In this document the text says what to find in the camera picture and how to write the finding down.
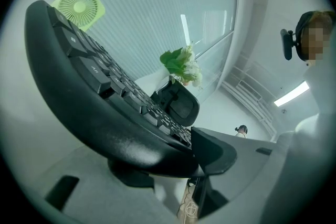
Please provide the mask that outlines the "glass partition with blinds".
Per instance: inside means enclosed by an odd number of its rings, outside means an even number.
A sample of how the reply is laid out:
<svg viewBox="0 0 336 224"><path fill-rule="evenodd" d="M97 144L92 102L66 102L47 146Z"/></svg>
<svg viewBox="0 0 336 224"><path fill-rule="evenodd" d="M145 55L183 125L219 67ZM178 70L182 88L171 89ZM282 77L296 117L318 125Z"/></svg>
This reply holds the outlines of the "glass partition with blinds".
<svg viewBox="0 0 336 224"><path fill-rule="evenodd" d="M216 89L231 44L237 0L100 0L106 12L88 29L132 78L155 72L162 53L192 45L202 71L188 90L200 102Z"/></svg>

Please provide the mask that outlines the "black computer keyboard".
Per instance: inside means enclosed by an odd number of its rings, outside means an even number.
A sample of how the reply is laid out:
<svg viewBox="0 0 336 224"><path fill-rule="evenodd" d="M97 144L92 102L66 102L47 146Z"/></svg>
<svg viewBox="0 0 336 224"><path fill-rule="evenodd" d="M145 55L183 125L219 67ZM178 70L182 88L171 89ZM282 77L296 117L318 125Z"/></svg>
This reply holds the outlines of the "black computer keyboard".
<svg viewBox="0 0 336 224"><path fill-rule="evenodd" d="M170 177L204 175L191 135L94 38L43 0L25 14L30 70L56 118L111 161Z"/></svg>

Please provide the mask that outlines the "ceiling light panel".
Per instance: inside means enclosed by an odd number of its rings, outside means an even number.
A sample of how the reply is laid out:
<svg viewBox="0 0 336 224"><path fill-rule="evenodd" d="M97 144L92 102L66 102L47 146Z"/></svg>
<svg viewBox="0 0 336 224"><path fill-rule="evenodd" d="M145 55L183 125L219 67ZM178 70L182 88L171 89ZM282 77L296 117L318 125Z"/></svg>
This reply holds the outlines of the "ceiling light panel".
<svg viewBox="0 0 336 224"><path fill-rule="evenodd" d="M310 89L310 87L308 86L307 82L304 81L301 84L299 84L296 88L294 88L293 90L291 90L290 92L285 94L283 97L274 101L274 104L277 107L280 107L280 106L290 102L291 100L297 98L298 96L302 95L303 93L305 93L309 89Z"/></svg>

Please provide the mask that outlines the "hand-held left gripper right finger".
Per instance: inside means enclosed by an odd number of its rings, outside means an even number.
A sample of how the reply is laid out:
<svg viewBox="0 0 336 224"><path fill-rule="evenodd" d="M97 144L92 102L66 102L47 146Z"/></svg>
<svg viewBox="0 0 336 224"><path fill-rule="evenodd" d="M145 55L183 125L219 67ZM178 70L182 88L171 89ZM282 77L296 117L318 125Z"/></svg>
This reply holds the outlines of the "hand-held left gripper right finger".
<svg viewBox="0 0 336 224"><path fill-rule="evenodd" d="M284 165L292 132L276 142L240 138L205 128L192 128L192 151L213 190L231 201L262 172L262 186L277 179Z"/></svg>

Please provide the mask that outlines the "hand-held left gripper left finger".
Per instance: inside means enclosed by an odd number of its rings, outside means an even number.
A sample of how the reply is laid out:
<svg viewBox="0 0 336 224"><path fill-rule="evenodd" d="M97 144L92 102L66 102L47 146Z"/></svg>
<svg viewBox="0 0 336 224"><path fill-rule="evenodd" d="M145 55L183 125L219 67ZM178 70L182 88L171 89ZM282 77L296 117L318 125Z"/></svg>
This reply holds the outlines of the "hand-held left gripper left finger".
<svg viewBox="0 0 336 224"><path fill-rule="evenodd" d="M41 174L35 190L46 196L63 176L79 179L62 212L81 224L179 224L153 189L126 186L110 172L107 160L86 146Z"/></svg>

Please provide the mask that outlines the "white flower bouquet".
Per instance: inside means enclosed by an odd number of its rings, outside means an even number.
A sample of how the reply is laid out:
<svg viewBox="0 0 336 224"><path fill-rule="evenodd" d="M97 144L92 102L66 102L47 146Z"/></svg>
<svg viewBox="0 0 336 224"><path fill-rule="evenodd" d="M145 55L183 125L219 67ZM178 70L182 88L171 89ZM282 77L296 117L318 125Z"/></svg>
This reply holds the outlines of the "white flower bouquet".
<svg viewBox="0 0 336 224"><path fill-rule="evenodd" d="M160 62L168 70L172 83L179 82L184 86L191 84L193 87L201 86L202 70L195 59L192 43L174 51L164 52L160 55Z"/></svg>

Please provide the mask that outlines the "green desk fan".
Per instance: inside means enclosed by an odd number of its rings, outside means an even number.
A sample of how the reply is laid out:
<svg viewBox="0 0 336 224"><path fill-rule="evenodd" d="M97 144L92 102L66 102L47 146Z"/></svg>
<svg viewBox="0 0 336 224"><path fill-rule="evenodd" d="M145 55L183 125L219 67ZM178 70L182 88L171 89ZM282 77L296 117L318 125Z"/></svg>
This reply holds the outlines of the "green desk fan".
<svg viewBox="0 0 336 224"><path fill-rule="evenodd" d="M83 31L87 31L106 13L100 0L54 0L51 6Z"/></svg>

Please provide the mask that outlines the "black office chair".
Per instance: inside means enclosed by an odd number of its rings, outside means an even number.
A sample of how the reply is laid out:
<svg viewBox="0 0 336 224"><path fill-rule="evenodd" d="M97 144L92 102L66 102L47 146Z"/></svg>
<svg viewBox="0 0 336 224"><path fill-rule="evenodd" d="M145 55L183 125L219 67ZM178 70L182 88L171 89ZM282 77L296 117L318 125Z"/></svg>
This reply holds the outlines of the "black office chair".
<svg viewBox="0 0 336 224"><path fill-rule="evenodd" d="M200 104L186 87L178 81L169 81L158 91L154 91L151 99L173 120L184 127L194 124L199 114Z"/></svg>

